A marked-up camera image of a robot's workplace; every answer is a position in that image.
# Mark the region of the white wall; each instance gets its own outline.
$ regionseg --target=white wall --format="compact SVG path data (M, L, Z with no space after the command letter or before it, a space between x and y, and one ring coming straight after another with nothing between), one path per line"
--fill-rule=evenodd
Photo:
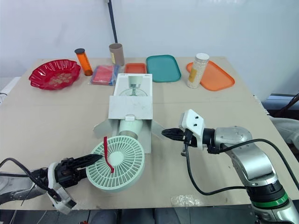
M113 41L103 0L0 0L0 77L21 76L38 58L108 57Z
M78 47L109 56L104 0L0 2L0 76L20 75L37 58L74 57ZM226 56L261 100L286 86L298 91L288 85L299 70L297 0L113 0L113 7L125 56Z
M126 56L226 56L261 100L299 69L298 0L113 3ZM297 82L292 91L298 90Z

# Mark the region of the orange tray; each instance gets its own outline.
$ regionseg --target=orange tray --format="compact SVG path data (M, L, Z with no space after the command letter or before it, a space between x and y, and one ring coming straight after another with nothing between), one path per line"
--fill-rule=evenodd
M125 67L125 73L146 74L145 63L128 63Z
M187 64L186 69L191 71L193 62ZM235 80L214 62L209 61L200 84L210 91L223 90L235 84Z

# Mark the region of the red plastic bowl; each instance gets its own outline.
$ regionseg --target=red plastic bowl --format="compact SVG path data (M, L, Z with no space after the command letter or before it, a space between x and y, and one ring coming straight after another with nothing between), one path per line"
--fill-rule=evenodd
M67 59L55 60L36 68L29 80L33 87L43 90L60 90L72 85L79 77L81 67Z

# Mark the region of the table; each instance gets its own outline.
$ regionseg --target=table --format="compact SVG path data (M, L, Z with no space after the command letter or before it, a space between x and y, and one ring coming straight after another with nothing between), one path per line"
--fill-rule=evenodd
M245 83L224 57L211 57L235 79L231 88L212 92L199 86L186 85L185 66L192 57L176 58L182 78L174 83L153 83L154 120L165 128L178 126L180 114L192 108L210 128L243 126L253 138L264 138L276 144L299 179L299 164L284 143L261 106ZM28 77L39 60L12 89L0 106L0 160L14 157L29 169L47 167L66 157L80 157L91 152L102 140L95 137L93 127L108 117L109 95L114 88L89 84L83 72L71 87L59 91L43 91L31 87ZM91 59L93 68L110 64L110 59ZM126 63L145 62L145 58L126 58ZM290 175L279 155L268 145L258 143L269 156L279 180L292 199L299 199ZM87 179L67 190L80 209L124 209L171 207L171 199L179 195L192 195L200 206L250 203L245 190L230 190L213 196L203 196L192 186L187 174L185 158L180 155L181 142L152 137L152 154L146 155L145 170L131 188L119 193L105 193ZM210 155L207 151L190 149L191 167L195 181L204 191L241 185L232 162L225 154ZM12 163L2 171L20 172ZM53 210L47 195L24 202L9 202L0 209Z

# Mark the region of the white cap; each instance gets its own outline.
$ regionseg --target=white cap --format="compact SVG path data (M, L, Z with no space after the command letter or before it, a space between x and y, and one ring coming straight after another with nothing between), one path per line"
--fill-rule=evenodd
M196 58L199 59L199 60L209 60L210 56L206 53L198 53L196 55Z

